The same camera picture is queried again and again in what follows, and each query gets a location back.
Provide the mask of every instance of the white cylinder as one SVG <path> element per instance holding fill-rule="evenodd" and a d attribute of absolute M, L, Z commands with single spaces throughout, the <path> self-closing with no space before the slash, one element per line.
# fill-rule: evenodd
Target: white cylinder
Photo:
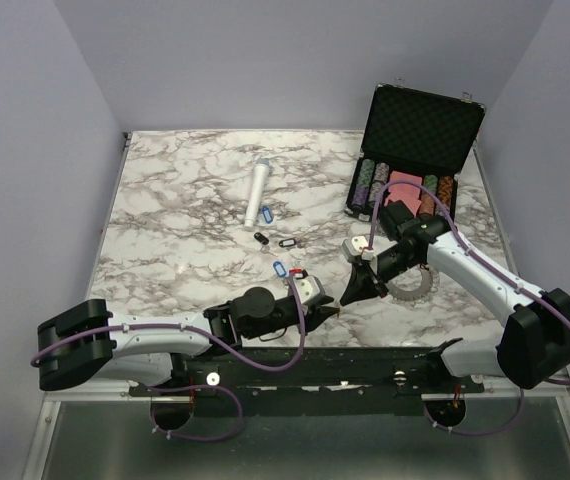
<path fill-rule="evenodd" d="M 258 215 L 258 207 L 261 205 L 261 196 L 263 195 L 263 187 L 267 174 L 269 173 L 269 160 L 262 158 L 256 160 L 254 165 L 254 178 L 252 180 L 252 190 L 247 201 L 247 210 L 245 211 L 245 228 L 250 230 L 256 224 L 256 216 Z"/>

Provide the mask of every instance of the wall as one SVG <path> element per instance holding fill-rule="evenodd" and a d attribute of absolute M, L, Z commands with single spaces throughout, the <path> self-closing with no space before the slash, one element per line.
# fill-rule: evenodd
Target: wall
<path fill-rule="evenodd" d="M 363 128 L 374 87 L 492 104 L 552 0 L 55 0 L 128 130 Z"/>
<path fill-rule="evenodd" d="M 0 479 L 42 394 L 36 327 L 83 299 L 123 137 L 50 0 L 0 0 Z"/>
<path fill-rule="evenodd" d="M 556 0 L 483 128 L 523 275 L 570 292 L 570 0 Z"/>

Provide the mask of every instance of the marble tabletop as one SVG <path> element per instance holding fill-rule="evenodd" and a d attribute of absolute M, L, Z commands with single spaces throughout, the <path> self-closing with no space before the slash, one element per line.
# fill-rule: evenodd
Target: marble tabletop
<path fill-rule="evenodd" d="M 178 131 L 134 133 L 96 269 L 91 297 L 123 313 L 172 316 L 224 303 L 264 286 L 276 298 L 286 288 L 272 267 L 302 267 L 338 299 L 350 273 L 342 240 L 368 232 L 343 212 L 362 132 Z M 259 224 L 270 238 L 261 252 L 243 229 L 252 168 L 270 159 L 263 195 L 275 217 Z M 456 220 L 478 248 L 506 265 L 503 244 L 473 151 L 459 175 Z M 295 237 L 304 248 L 285 250 Z M 376 238 L 376 250 L 389 246 Z M 416 272 L 401 283 L 416 281 Z M 357 302 L 309 334 L 307 345 L 326 347 L 438 345 L 481 339 L 501 331 L 474 297 L 444 274 L 425 300 L 391 297 Z M 278 340 L 248 345 L 298 344 L 296 329 Z"/>

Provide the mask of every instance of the purple cable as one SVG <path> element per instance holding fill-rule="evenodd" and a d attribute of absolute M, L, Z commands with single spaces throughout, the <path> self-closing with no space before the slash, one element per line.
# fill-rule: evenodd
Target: purple cable
<path fill-rule="evenodd" d="M 154 431 L 159 431 L 164 433 L 165 435 L 169 435 L 170 437 L 175 438 L 182 438 L 183 440 L 192 440 L 194 442 L 220 442 L 222 440 L 227 440 L 228 438 L 232 438 L 236 436 L 240 431 L 243 429 L 243 406 L 241 405 L 240 400 L 234 392 L 231 390 L 221 387 L 219 385 L 190 385 L 189 387 L 180 387 L 180 388 L 156 388 L 156 387 L 145 387 L 150 392 L 161 392 L 161 393 L 180 393 L 180 392 L 191 392 L 193 390 L 203 390 L 203 389 L 210 389 L 210 390 L 218 390 L 219 392 L 223 392 L 229 398 L 232 399 L 234 404 L 236 405 L 236 411 L 238 412 L 238 421 L 234 428 L 232 428 L 229 432 L 223 433 L 221 435 L 215 435 L 213 437 L 200 437 L 198 435 L 189 435 L 186 433 L 178 433 L 173 430 L 163 430 L 161 427 L 158 426 L 156 422 L 156 414 L 152 412 L 152 423 L 154 424 Z"/>
<path fill-rule="evenodd" d="M 296 349 L 296 353 L 294 354 L 294 356 L 291 358 L 291 360 L 289 362 L 287 362 L 283 365 L 272 367 L 270 365 L 263 365 L 262 363 L 255 362 L 254 360 L 251 360 L 251 359 L 247 358 L 246 356 L 241 355 L 236 350 L 234 350 L 232 347 L 230 347 L 225 342 L 223 342 L 219 338 L 215 337 L 211 333 L 206 332 L 205 330 L 202 330 L 198 327 L 192 327 L 192 326 L 183 325 L 180 323 L 147 323 L 147 324 L 141 324 L 141 325 L 129 325 L 129 329 L 130 330 L 146 330 L 146 329 L 154 329 L 154 328 L 156 328 L 156 329 L 158 329 L 158 328 L 160 328 L 160 329 L 170 328 L 170 329 L 174 329 L 174 330 L 187 330 L 187 331 L 194 332 L 194 333 L 197 333 L 199 335 L 202 335 L 204 337 L 207 337 L 210 341 L 220 345 L 222 348 L 227 350 L 229 353 L 234 355 L 236 358 L 238 358 L 239 360 L 247 363 L 248 365 L 250 365 L 254 368 L 258 368 L 259 370 L 264 370 L 266 372 L 283 372 L 283 371 L 287 370 L 288 368 L 292 367 L 296 362 L 298 362 L 298 360 L 303 355 L 303 350 L 305 349 L 305 335 L 306 335 L 306 333 L 305 333 L 305 314 L 303 313 L 303 305 L 301 303 L 300 297 L 298 296 L 298 291 L 296 290 L 296 286 L 294 284 L 294 279 L 292 276 L 289 276 L 289 277 L 287 277 L 287 281 L 288 281 L 289 286 L 292 290 L 292 293 L 294 295 L 294 301 L 296 303 L 296 311 L 298 312 L 299 331 L 300 331 L 301 339 L 300 339 L 300 342 L 298 344 L 298 348 Z M 93 335 L 98 335 L 99 333 L 116 332 L 119 330 L 123 330 L 122 325 L 110 325 L 107 327 L 92 328 L 90 330 L 86 330 L 84 332 L 77 333 L 75 335 L 64 338 L 63 340 L 61 340 L 59 342 L 56 342 L 56 343 L 50 345 L 49 347 L 44 348 L 43 350 L 38 352 L 36 355 L 34 355 L 34 357 L 31 359 L 31 361 L 29 363 L 32 367 L 38 367 L 38 363 L 40 362 L 40 360 L 43 359 L 43 357 L 49 355 L 50 353 L 52 353 L 54 350 L 56 350 L 58 348 L 61 348 L 65 345 L 69 345 L 70 343 L 76 342 L 77 340 L 80 340 L 80 339 L 85 338 L 85 337 L 91 337 Z"/>
<path fill-rule="evenodd" d="M 376 196 L 376 203 L 374 205 L 374 211 L 372 212 L 372 227 L 371 227 L 370 232 L 369 232 L 369 243 L 368 243 L 369 249 L 371 249 L 374 246 L 374 235 L 376 233 L 376 220 L 378 218 L 378 209 L 380 208 L 381 202 L 383 201 L 384 192 L 389 187 L 391 187 L 392 185 L 396 185 L 398 183 L 406 183 L 408 185 L 413 185 L 414 187 L 418 187 L 423 192 L 425 192 L 430 197 L 432 197 L 434 202 L 436 202 L 436 205 L 438 206 L 438 208 L 440 208 L 441 211 L 443 212 L 443 217 L 445 218 L 445 220 L 447 220 L 447 223 L 449 224 L 450 229 L 452 230 L 452 233 L 454 234 L 454 238 L 456 239 L 458 244 L 463 248 L 463 250 L 465 251 L 466 254 L 469 254 L 470 257 L 472 257 L 479 264 L 481 264 L 483 267 L 485 267 L 485 269 L 487 271 L 489 271 L 495 277 L 501 279 L 503 282 L 508 284 L 516 292 L 522 293 L 526 297 L 530 298 L 531 300 L 533 300 L 534 302 L 538 303 L 540 306 L 545 308 L 548 312 L 550 312 L 552 315 L 554 315 L 563 324 L 564 327 L 566 327 L 570 331 L 570 321 L 565 317 L 565 315 L 563 315 L 561 312 L 559 312 L 557 309 L 555 309 L 552 305 L 550 305 L 548 302 L 546 302 L 542 298 L 536 296 L 535 293 L 532 293 L 529 290 L 525 290 L 524 288 L 520 287 L 518 285 L 518 283 L 516 283 L 514 280 L 509 278 L 507 275 L 503 274 L 503 272 L 501 272 L 500 270 L 495 268 L 491 263 L 487 262 L 483 257 L 478 255 L 472 248 L 470 248 L 470 246 L 465 243 L 465 241 L 462 239 L 462 237 L 458 233 L 458 229 L 456 228 L 456 225 L 454 224 L 454 220 L 452 219 L 452 216 L 449 214 L 449 210 L 447 209 L 447 207 L 445 205 L 443 205 L 443 202 L 441 202 L 436 195 L 434 195 L 431 191 L 429 191 L 429 189 L 425 188 L 423 185 L 420 185 L 418 183 L 411 182 L 408 180 L 395 180 L 393 182 L 388 182 L 381 189 L 381 191 L 378 192 L 378 195 Z M 570 380 L 548 379 L 546 381 L 549 383 L 554 383 L 556 385 L 570 386 Z"/>
<path fill-rule="evenodd" d="M 505 425 L 496 427 L 493 430 L 485 430 L 481 432 L 476 432 L 473 430 L 454 430 L 451 427 L 446 427 L 445 425 L 437 423 L 436 420 L 434 420 L 432 415 L 429 413 L 429 410 L 427 410 L 426 405 L 423 405 L 423 413 L 429 420 L 429 423 L 431 423 L 434 428 L 438 428 L 439 430 L 443 430 L 444 432 L 453 433 L 454 435 L 462 435 L 464 437 L 485 437 L 487 435 L 494 435 L 495 433 L 501 433 L 504 432 L 505 430 L 512 428 L 516 424 L 516 422 L 518 422 L 518 420 L 521 418 L 525 406 L 525 391 L 522 388 L 520 389 L 520 391 L 521 395 L 520 398 L 518 399 L 518 409 L 516 410 L 514 416 Z"/>

